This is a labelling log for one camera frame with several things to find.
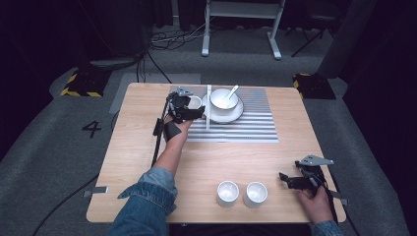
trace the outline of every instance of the person's right arm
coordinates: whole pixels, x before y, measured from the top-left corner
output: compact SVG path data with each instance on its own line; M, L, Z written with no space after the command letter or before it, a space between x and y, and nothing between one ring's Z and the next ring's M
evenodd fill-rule
M315 224L313 236L342 236L340 228L334 222L331 214L330 204L328 202L328 194L323 186L321 186L316 195L311 198L302 190L297 190L298 199L306 211L307 216Z

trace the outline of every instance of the person's right hand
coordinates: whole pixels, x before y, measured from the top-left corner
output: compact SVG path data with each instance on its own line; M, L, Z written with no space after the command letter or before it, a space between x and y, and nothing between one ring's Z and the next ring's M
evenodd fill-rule
M328 202L328 194L323 186L319 187L313 198L302 190L296 191L304 211L306 211L307 216L313 223L318 224L324 221L333 220L330 204Z

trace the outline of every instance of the wooden table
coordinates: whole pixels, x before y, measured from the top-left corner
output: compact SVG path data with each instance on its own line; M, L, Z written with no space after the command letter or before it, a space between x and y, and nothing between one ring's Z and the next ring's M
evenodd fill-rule
M104 158L96 186L108 186L107 194L94 194L87 219L112 222L126 203L117 196L138 181L151 165L156 118L171 87L180 85L130 84ZM301 176L294 161L308 154L323 156L304 104L295 88L263 88L279 137L276 144L187 142L176 175L177 209L168 222L308 222L295 191L280 181L278 172ZM161 142L159 153L164 149ZM335 191L328 168L322 167ZM233 207L215 200L217 185L234 181L240 196ZM268 198L259 208L248 208L243 194L250 182L262 182ZM334 200L339 221L346 218L340 200Z

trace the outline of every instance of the saucer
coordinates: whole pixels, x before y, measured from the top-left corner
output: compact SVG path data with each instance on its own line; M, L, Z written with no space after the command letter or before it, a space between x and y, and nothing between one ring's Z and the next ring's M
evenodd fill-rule
M208 97L207 95L202 98L203 105L207 107ZM237 105L234 108L222 110L215 107L213 104L210 105L209 119L215 123L226 124L237 120L243 113L243 101L239 98Z

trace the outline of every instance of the denim jacket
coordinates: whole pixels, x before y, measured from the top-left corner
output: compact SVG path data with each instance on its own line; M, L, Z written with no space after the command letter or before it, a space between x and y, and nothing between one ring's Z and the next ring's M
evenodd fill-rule
M146 172L119 199L129 198L114 220L108 235L167 235L166 216L176 208L178 191L173 175L160 167ZM343 235L334 221L316 224L313 236Z

